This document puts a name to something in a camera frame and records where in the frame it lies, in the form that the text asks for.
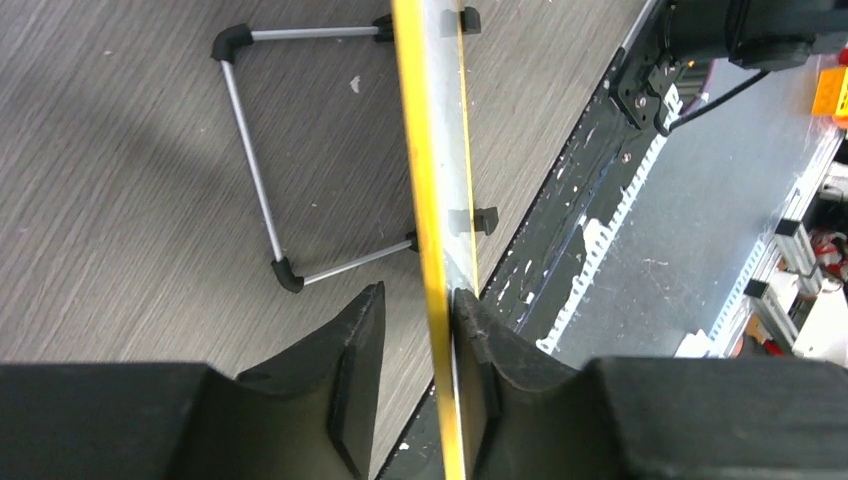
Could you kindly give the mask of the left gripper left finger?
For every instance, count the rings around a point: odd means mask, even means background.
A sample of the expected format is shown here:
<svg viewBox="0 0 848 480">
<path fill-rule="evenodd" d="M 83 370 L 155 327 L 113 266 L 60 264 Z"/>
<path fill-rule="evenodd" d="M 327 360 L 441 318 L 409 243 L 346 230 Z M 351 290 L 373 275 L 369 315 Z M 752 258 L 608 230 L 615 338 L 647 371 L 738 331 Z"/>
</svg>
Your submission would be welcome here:
<svg viewBox="0 0 848 480">
<path fill-rule="evenodd" d="M 5 364 L 5 479 L 365 479 L 385 288 L 236 377 L 204 363 Z"/>
</svg>

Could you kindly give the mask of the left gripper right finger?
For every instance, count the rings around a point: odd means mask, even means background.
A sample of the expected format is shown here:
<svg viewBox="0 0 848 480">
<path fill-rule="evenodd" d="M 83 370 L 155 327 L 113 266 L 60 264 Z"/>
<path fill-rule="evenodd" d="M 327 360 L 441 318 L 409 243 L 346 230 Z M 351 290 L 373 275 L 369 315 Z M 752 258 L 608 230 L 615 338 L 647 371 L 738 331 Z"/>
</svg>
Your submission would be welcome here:
<svg viewBox="0 0 848 480">
<path fill-rule="evenodd" d="M 847 372 L 792 358 L 602 357 L 571 368 L 453 295 L 472 479 L 843 479 Z"/>
</svg>

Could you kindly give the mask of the metal wire whiteboard stand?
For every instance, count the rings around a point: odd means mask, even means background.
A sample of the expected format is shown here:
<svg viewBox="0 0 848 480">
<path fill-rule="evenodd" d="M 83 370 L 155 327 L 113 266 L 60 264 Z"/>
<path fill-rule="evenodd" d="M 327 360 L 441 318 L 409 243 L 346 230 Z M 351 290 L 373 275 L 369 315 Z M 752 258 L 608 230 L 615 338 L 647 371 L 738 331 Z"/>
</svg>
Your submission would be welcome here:
<svg viewBox="0 0 848 480">
<path fill-rule="evenodd" d="M 382 283 L 426 298 L 392 2 L 287 1 L 212 42 L 261 215 L 261 272 L 285 294 Z M 484 20 L 459 2 L 466 68 Z M 473 199 L 477 250 L 494 221 Z"/>
</svg>

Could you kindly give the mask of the yellow framed whiteboard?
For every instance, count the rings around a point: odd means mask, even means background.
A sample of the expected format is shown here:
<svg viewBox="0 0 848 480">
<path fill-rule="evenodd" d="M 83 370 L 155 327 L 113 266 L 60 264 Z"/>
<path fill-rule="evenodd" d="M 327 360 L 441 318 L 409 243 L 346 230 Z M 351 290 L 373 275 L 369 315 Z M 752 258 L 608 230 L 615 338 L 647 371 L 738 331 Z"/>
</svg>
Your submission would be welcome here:
<svg viewBox="0 0 848 480">
<path fill-rule="evenodd" d="M 459 400 L 456 289 L 479 286 L 459 1 L 391 4 L 442 448 L 448 479 L 468 479 Z"/>
</svg>

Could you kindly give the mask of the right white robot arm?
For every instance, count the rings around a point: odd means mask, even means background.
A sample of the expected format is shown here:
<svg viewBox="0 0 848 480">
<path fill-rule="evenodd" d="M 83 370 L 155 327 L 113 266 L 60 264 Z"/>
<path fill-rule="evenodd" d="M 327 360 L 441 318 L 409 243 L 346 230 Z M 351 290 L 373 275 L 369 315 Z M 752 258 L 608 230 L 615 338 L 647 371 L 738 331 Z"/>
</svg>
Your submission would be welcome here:
<svg viewBox="0 0 848 480">
<path fill-rule="evenodd" d="M 847 44 L 847 3 L 832 0 L 673 1 L 663 26 L 676 60 L 726 59 L 777 72 Z"/>
</svg>

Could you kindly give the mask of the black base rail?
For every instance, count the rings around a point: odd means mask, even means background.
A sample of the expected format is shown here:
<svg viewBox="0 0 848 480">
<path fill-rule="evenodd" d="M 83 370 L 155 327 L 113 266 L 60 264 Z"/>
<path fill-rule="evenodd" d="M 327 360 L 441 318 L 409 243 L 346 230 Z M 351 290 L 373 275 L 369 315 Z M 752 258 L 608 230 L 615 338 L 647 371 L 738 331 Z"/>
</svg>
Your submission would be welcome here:
<svg viewBox="0 0 848 480">
<path fill-rule="evenodd" d="M 611 220 L 656 137 L 633 128 L 609 92 L 635 54 L 616 51 L 481 290 L 482 303 L 530 342 L 547 337 L 587 263 L 579 220 Z"/>
</svg>

